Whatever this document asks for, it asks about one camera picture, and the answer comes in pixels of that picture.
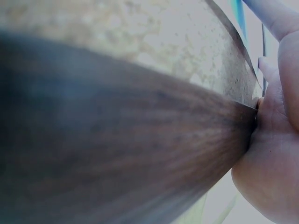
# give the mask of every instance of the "blurry dark brown object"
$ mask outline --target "blurry dark brown object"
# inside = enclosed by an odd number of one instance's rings
[[[165,224],[245,153],[256,110],[53,42],[0,32],[0,222]]]

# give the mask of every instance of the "finger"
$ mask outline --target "finger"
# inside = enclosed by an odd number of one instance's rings
[[[280,81],[285,110],[292,126],[299,131],[299,32],[285,37],[278,51]]]
[[[261,57],[258,59],[258,67],[268,83],[274,77],[279,75],[278,66],[275,66],[273,63],[271,63],[267,57]]]
[[[299,30],[299,14],[279,0],[243,0],[262,23],[281,41],[286,35]]]
[[[257,101],[257,105],[256,105],[256,108],[259,109],[262,104],[263,104],[263,100],[264,100],[264,97],[260,98],[258,101]]]

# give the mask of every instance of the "skin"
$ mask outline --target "skin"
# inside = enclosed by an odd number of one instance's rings
[[[258,127],[232,176],[242,195],[278,224],[299,223],[299,14],[278,0],[244,0],[280,42],[278,68],[259,60],[269,87]]]

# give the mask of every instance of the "blue strip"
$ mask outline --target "blue strip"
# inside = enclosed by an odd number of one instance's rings
[[[244,17],[244,10],[243,10],[243,2],[242,0],[230,0],[232,9],[234,11],[235,17],[241,27],[243,35],[247,40],[247,32],[246,32],[246,23]]]

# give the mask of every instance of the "speckled beige fabric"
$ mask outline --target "speckled beige fabric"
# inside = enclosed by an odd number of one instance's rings
[[[2,0],[0,27],[104,52],[255,106],[261,89],[208,0]]]

